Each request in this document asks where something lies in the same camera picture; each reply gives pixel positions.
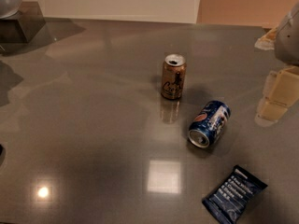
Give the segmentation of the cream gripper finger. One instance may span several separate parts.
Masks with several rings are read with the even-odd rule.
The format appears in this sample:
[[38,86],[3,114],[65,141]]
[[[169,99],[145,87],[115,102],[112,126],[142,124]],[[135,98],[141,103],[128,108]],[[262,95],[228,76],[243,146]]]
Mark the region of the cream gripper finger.
[[288,109],[299,100],[299,67],[288,66],[271,71],[263,87],[255,122],[262,127],[277,123]]
[[278,28],[272,28],[269,30],[265,35],[258,38],[257,41],[254,44],[254,47],[256,49],[261,50],[272,50],[275,48],[275,41],[277,36]]

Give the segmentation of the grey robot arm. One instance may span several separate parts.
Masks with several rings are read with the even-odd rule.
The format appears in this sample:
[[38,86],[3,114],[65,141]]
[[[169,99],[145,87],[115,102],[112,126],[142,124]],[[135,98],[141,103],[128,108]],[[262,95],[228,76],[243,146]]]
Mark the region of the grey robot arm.
[[280,22],[260,37],[257,49],[270,50],[287,65],[279,71],[271,71],[263,87],[255,121],[262,127],[277,123],[288,109],[299,100],[299,3]]

